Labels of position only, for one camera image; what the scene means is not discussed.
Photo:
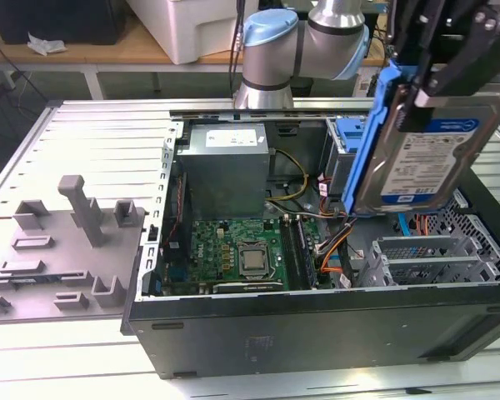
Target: ram slot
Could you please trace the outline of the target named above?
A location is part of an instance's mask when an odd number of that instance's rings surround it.
[[[315,288],[317,286],[317,274],[315,273],[315,267],[311,260],[311,253],[309,252],[308,241],[306,239],[306,233],[303,230],[302,221],[297,219],[294,225],[298,233],[298,248],[300,249],[303,266],[306,269],[307,281],[310,288]]]
[[[298,230],[291,221],[280,218],[283,256],[290,290],[309,289],[308,275],[298,239]]]

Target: gray power supply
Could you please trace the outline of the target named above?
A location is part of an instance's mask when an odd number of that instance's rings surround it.
[[[269,164],[263,124],[195,125],[178,156],[195,219],[263,217]]]

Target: green circuit board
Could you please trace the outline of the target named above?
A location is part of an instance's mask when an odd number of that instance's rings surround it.
[[[278,219],[250,219],[228,221],[196,221],[192,227],[192,263],[189,282],[241,282],[239,273],[239,246],[246,243],[266,243],[270,273],[263,279],[281,282],[288,290],[285,257]],[[314,220],[303,222],[311,242],[320,240]]]

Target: hard drive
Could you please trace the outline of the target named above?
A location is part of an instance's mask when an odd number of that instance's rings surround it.
[[[369,116],[342,198],[349,213],[444,207],[500,123],[500,84],[488,84],[471,97],[421,92],[415,104],[434,108],[431,121],[422,132],[400,132],[405,94],[399,89],[389,110],[375,107]]]

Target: cpu socket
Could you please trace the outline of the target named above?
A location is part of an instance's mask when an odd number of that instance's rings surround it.
[[[266,242],[240,242],[239,275],[248,280],[263,279],[269,274],[268,245]]]

